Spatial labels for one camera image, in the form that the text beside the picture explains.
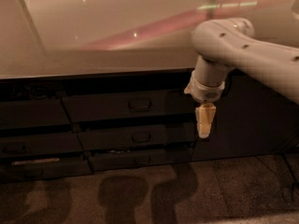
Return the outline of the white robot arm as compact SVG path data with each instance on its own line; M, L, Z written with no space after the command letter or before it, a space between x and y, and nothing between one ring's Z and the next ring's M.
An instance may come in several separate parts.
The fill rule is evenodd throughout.
M255 39L249 20L204 21L193 30L192 43L198 58L185 92L199 104L195 116L201 138L210 135L214 103L235 69L299 104L299 49Z

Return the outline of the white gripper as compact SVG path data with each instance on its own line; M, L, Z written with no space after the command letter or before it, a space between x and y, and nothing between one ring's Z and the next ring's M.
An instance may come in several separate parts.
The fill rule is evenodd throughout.
M210 135L212 122L216 114L216 106L212 103L221 98L224 88L224 81L218 87L209 87L200 83L195 78L195 72L192 71L190 81L184 93L189 94L197 103L206 103L200 104L195 108L197 132L202 139L208 138Z

